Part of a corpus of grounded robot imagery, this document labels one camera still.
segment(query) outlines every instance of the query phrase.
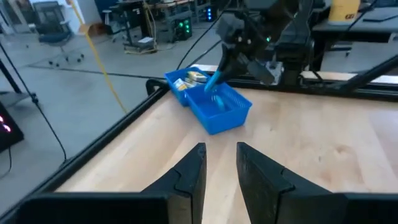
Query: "cable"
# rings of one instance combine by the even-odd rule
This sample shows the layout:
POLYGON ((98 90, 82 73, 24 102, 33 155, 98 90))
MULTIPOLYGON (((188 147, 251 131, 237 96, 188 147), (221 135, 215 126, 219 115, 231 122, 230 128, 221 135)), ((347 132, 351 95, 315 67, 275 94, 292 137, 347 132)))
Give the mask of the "cable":
MULTIPOLYGON (((369 6, 369 8, 372 8, 376 3, 378 2, 378 0, 375 0, 370 6, 369 6)), ((369 11, 366 11, 366 12, 364 12, 364 13, 362 13, 360 16, 358 16, 358 18, 356 18, 356 20, 351 24, 351 25, 349 25, 348 26, 348 28, 345 30, 345 31, 343 31, 333 42, 332 42, 332 44, 330 45, 330 47, 331 46, 333 46, 335 43, 337 43, 338 41, 340 41, 354 26, 355 26, 355 24, 357 23, 357 22, 359 22, 361 19, 362 19, 362 17, 363 16, 365 16, 365 14, 366 13, 368 13, 369 11)), ((323 50, 323 52, 321 52, 321 53, 319 53, 316 57, 314 57, 314 59, 312 60, 313 62, 314 61, 316 61, 316 60, 318 60, 320 57, 322 57, 322 55, 324 55, 327 51, 329 50, 329 48, 325 48, 324 50, 323 50)))
MULTIPOLYGON (((77 16, 77 18, 78 18, 78 20, 80 22, 80 25, 85 27, 85 25, 83 23, 83 19, 81 18, 80 14, 79 14, 76 6, 75 6, 74 1, 70 1, 70 2, 71 2, 71 5, 72 5, 72 8, 73 8, 73 11, 75 12, 75 14, 76 14, 76 16, 77 16)), ((105 67, 104 67, 104 65, 101 62, 100 56, 98 55, 98 52, 97 52, 97 50, 94 47, 93 41, 91 40, 90 36, 88 35, 88 29, 85 30, 85 36, 86 36, 88 44, 91 47, 91 50, 94 53, 95 60, 97 61, 97 64, 98 64, 99 68, 101 69, 102 73, 104 74, 105 81, 108 84, 109 89, 111 90, 112 94, 114 95, 114 97, 115 97, 116 101, 118 102, 119 106, 122 108, 123 112, 125 114, 127 114, 127 109, 123 106, 122 101, 120 100, 118 94, 114 90, 112 82, 111 82, 111 79, 109 78, 108 73, 106 72, 105 67)))
MULTIPOLYGON (((301 0, 297 0, 297 1, 298 1, 298 13, 300 13, 301 10, 302 10, 302 4, 301 4, 301 0)), ((295 35, 294 35, 294 38, 290 41, 290 42, 294 42, 297 39, 297 37, 299 36, 299 27, 297 25, 296 17, 293 16, 287 10, 286 6, 284 7, 284 11, 285 11, 285 14, 292 20, 292 23, 293 23, 293 26, 294 26, 295 35)))
POLYGON ((197 41, 195 41, 195 43, 193 43, 193 45, 189 48, 189 50, 186 52, 186 54, 184 55, 184 57, 181 59, 179 65, 178 65, 178 67, 177 67, 177 70, 180 69, 182 62, 184 62, 184 60, 186 59, 186 57, 188 56, 188 54, 189 54, 189 53, 191 52, 191 50, 196 46, 196 44, 200 41, 200 39, 202 39, 202 38, 207 34, 207 32, 209 32, 209 30, 211 30, 211 28, 213 28, 213 26, 214 26, 214 25, 217 23, 217 21, 221 18, 221 16, 224 14, 225 9, 231 4, 231 1, 232 1, 232 0, 229 0, 229 1, 228 1, 227 5, 225 5, 225 8, 224 8, 223 11, 221 12, 221 14, 217 17, 217 19, 212 23, 212 25, 211 25, 209 28, 207 28, 207 30, 206 30, 204 33, 202 33, 202 35, 197 39, 197 41))
POLYGON ((0 175, 0 180, 5 178, 11 172, 11 169, 12 169, 11 147, 8 148, 8 158, 9 158, 9 161, 10 161, 8 170, 5 173, 0 175))
POLYGON ((209 49, 207 49, 205 52, 203 52, 199 57, 197 57, 194 61, 192 61, 187 67, 191 67, 192 65, 196 64, 200 59, 202 59, 206 54, 211 52, 217 45, 221 43, 221 40, 217 41, 213 46, 211 46, 209 49))
POLYGON ((30 96, 30 98, 33 101, 33 104, 36 106, 36 108, 39 110, 40 114, 43 116, 45 122, 47 123, 47 125, 49 126, 52 134, 54 135, 55 139, 57 140, 58 144, 61 147, 62 153, 63 153, 63 162, 65 162, 67 160, 67 152, 65 151, 65 148, 63 147, 63 144, 61 143, 60 138, 58 137, 58 135, 56 134, 56 132, 54 131, 49 119, 46 117, 46 115, 44 114, 44 112, 42 111, 42 109, 39 106, 39 103, 37 101, 35 101, 35 96, 32 94, 32 92, 30 92, 29 88, 27 87, 24 79, 21 77, 21 75, 19 74, 17 68, 15 67, 14 63, 11 61, 11 58, 8 56, 6 49, 4 49, 4 47, 2 46, 1 42, 0 42, 0 48, 3 51, 4 55, 6 56, 8 62, 11 64, 12 69, 15 71, 15 73, 17 74, 19 80, 21 81, 21 83, 23 84, 27 94, 30 96))

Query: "blue basket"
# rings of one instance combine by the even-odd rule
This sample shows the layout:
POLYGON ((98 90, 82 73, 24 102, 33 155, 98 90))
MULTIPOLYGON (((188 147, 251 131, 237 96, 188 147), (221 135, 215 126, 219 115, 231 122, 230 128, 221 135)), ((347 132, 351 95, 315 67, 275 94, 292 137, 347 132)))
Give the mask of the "blue basket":
POLYGON ((179 78, 181 78, 182 80, 184 80, 185 77, 187 77, 187 72, 200 72, 204 75, 206 75, 208 78, 210 77, 208 74, 206 74, 204 71, 200 70, 199 68, 196 67, 190 67, 190 68, 186 68, 186 69, 181 69, 181 70, 177 70, 174 72, 169 72, 166 73, 164 76, 167 80, 167 83, 170 86, 170 89, 172 90, 172 92, 174 93, 175 97, 177 97, 178 101, 181 103, 182 106, 188 106, 188 101, 186 98, 186 94, 185 91, 179 91, 175 85, 174 82, 177 81, 179 78))
POLYGON ((252 103, 227 84, 216 91, 205 93, 205 86, 186 90, 189 105, 209 134, 217 134, 244 124, 252 103), (224 103, 220 108, 214 100, 219 96, 224 103))

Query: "table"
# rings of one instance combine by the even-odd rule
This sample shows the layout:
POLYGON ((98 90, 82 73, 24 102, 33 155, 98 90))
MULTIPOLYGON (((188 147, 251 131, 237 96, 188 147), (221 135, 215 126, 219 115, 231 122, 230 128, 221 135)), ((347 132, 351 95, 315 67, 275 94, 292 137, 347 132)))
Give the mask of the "table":
POLYGON ((215 136, 171 92, 157 90, 35 192, 141 191, 205 142, 203 223, 249 223, 238 141, 333 192, 398 192, 398 104, 237 90, 253 102, 246 124, 215 136))
MULTIPOLYGON (((376 16, 379 14, 398 14, 398 7, 375 8, 373 11, 366 13, 364 18, 368 16, 376 16)), ((348 26, 334 26, 324 20, 312 29, 315 41, 314 55, 320 55, 326 47, 328 41, 335 41, 340 37, 342 32, 347 30, 348 26)), ((351 30, 344 36, 342 40, 357 42, 377 42, 388 43, 392 33, 398 32, 398 18, 384 22, 357 22, 351 30)), ((313 68, 316 71, 321 69, 323 56, 314 61, 313 68)))
POLYGON ((147 19, 145 16, 145 10, 144 10, 144 6, 142 3, 142 0, 128 0, 128 1, 123 1, 123 2, 117 2, 117 6, 119 7, 114 8, 112 7, 111 9, 113 10, 113 12, 118 13, 121 17, 126 17, 123 18, 123 22, 124 22, 124 27, 126 28, 126 35, 127 35, 127 41, 128 43, 125 43, 124 45, 128 46, 128 47, 135 47, 136 45, 134 44, 134 42, 132 41, 131 38, 131 34, 129 31, 129 24, 130 26, 132 26, 133 24, 135 24, 135 21, 132 21, 131 19, 133 18, 133 11, 134 10, 138 10, 139 12, 134 12, 137 13, 137 17, 139 20, 139 25, 141 28, 141 34, 142 34, 142 39, 145 37, 150 37, 150 31, 148 28, 148 23, 147 23, 147 19))
POLYGON ((192 18, 192 11, 190 4, 194 0, 177 0, 170 3, 160 3, 149 5, 150 9, 161 9, 164 12, 166 26, 167 26, 167 40, 174 41, 175 36, 175 21, 192 18))

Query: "wooden table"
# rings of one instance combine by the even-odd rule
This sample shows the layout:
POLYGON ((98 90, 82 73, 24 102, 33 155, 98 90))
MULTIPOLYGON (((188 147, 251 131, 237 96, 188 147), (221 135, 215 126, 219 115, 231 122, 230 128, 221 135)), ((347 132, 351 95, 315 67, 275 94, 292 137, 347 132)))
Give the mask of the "wooden table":
POLYGON ((397 104, 237 90, 253 102, 244 126, 209 136, 168 92, 57 191, 139 192, 205 142, 203 223, 249 223, 236 172, 242 141, 333 192, 398 192, 397 104))

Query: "floor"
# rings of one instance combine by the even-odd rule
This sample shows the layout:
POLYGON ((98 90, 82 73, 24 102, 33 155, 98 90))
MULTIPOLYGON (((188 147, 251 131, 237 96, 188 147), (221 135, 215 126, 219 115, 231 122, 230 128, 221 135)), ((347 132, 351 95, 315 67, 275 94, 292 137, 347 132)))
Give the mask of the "floor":
MULTIPOLYGON (((149 55, 126 55, 121 42, 112 43, 107 37, 93 39, 114 89, 127 109, 133 109, 147 96, 144 86, 147 77, 162 77, 165 72, 175 70, 185 52, 207 26, 208 24, 196 25, 191 39, 175 45, 160 44, 160 52, 149 55)), ((183 66, 218 39, 215 31, 211 30, 187 57, 183 66)), ((95 57, 83 37, 74 38, 65 50, 83 53, 84 61, 61 63, 60 69, 54 69, 48 63, 60 50, 40 45, 32 35, 1 37, 0 41, 27 86, 38 95, 41 108, 65 146, 68 157, 81 151, 122 118, 123 111, 109 91, 95 57)), ((323 70, 365 70, 396 52, 397 43, 355 43, 351 55, 347 58, 344 52, 327 54, 323 70)), ((220 57, 221 50, 218 46, 199 63, 214 65, 219 62, 220 57)), ((4 54, 0 54, 0 59, 22 87, 4 54)), ((11 90, 3 76, 0 76, 0 90, 11 90)), ((9 108, 9 112, 23 130, 25 141, 12 147, 11 173, 0 179, 0 214, 53 173, 63 159, 59 145, 30 100, 16 104, 9 108)), ((7 170, 8 164, 7 153, 1 153, 0 174, 7 170)))

